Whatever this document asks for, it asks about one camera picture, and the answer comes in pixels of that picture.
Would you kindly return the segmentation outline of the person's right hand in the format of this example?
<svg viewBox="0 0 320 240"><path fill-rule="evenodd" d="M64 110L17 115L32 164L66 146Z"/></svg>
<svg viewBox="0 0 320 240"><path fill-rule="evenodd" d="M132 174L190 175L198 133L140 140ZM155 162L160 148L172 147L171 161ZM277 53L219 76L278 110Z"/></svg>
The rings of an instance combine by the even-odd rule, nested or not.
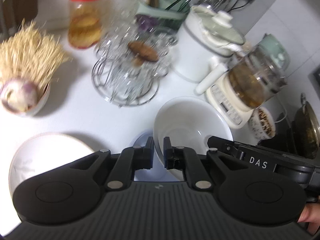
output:
<svg viewBox="0 0 320 240"><path fill-rule="evenodd" d="M309 223L307 231L314 235L319 229L320 225L320 204L310 203L306 204L303 212L298 220L299 223Z"/></svg>

